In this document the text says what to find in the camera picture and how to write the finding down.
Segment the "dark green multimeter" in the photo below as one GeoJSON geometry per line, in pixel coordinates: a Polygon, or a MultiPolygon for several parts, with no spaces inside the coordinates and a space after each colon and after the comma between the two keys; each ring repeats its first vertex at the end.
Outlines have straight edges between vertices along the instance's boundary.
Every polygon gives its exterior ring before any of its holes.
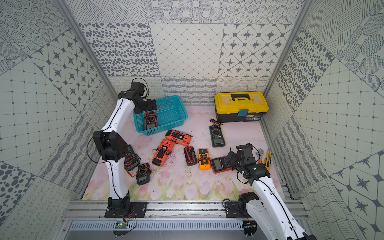
{"type": "Polygon", "coordinates": [[[214,119],[210,119],[212,125],[209,127],[213,148],[220,148],[226,145],[221,126],[223,124],[214,119]]]}

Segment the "black multimeter with red leads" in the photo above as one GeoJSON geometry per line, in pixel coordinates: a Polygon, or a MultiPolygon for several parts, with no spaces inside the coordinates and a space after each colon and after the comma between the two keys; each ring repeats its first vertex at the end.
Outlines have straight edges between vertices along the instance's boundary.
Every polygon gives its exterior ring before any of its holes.
{"type": "Polygon", "coordinates": [[[198,163],[198,159],[197,159],[194,147],[192,146],[185,147],[184,154],[185,154],[185,159],[188,167],[196,165],[198,163]]]}

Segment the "orange multimeter with leads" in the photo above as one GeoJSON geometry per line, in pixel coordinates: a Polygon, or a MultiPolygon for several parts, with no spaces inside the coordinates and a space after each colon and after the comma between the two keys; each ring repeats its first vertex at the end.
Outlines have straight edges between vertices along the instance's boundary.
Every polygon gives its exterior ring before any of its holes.
{"type": "Polygon", "coordinates": [[[192,136],[177,130],[168,130],[165,138],[170,140],[176,144],[180,144],[182,146],[189,146],[192,140],[192,136]]]}

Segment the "orange black multimeter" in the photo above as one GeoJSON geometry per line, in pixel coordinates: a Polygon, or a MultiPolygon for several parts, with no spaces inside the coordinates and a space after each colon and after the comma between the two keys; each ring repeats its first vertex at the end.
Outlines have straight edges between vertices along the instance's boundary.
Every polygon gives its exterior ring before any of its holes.
{"type": "Polygon", "coordinates": [[[165,164],[168,156],[172,154],[174,146],[174,142],[163,139],[159,147],[156,149],[156,154],[152,159],[152,164],[158,167],[162,167],[165,164]]]}

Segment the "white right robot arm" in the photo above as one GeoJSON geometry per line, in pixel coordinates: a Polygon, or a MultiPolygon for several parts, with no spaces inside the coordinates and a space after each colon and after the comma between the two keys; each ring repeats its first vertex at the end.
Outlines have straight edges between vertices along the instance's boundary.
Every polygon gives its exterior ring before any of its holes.
{"type": "Polygon", "coordinates": [[[227,218],[244,218],[246,236],[261,230],[269,240],[314,240],[290,212],[271,178],[266,166],[257,163],[250,143],[230,151],[225,163],[246,179],[252,191],[241,194],[237,202],[223,200],[227,218]]]}

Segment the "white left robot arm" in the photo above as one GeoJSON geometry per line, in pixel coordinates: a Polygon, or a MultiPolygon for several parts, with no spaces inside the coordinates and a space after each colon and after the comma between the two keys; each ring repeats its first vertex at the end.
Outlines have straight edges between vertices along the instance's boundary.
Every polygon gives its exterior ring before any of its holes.
{"type": "Polygon", "coordinates": [[[120,135],[131,113],[136,115],[157,109],[155,100],[148,98],[149,89],[134,79],[129,90],[118,94],[118,101],[112,115],[100,131],[95,131],[91,138],[99,155],[107,166],[110,183],[108,204],[113,208],[128,207],[128,187],[124,177],[124,157],[128,153],[128,144],[120,135]]]}

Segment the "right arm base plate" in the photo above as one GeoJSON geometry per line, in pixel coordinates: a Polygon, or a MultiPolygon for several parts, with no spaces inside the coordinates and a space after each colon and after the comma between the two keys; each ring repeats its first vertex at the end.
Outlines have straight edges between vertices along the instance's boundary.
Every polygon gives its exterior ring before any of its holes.
{"type": "Polygon", "coordinates": [[[224,201],[223,207],[227,218],[250,218],[247,213],[240,210],[238,202],[224,201]]]}

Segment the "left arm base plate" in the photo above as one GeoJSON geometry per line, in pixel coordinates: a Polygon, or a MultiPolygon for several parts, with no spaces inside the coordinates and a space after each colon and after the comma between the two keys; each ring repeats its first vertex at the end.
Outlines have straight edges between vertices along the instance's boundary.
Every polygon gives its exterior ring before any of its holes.
{"type": "Polygon", "coordinates": [[[108,202],[108,206],[104,217],[112,218],[128,218],[131,214],[133,218],[142,219],[145,217],[148,202],[126,202],[115,201],[108,202]]]}

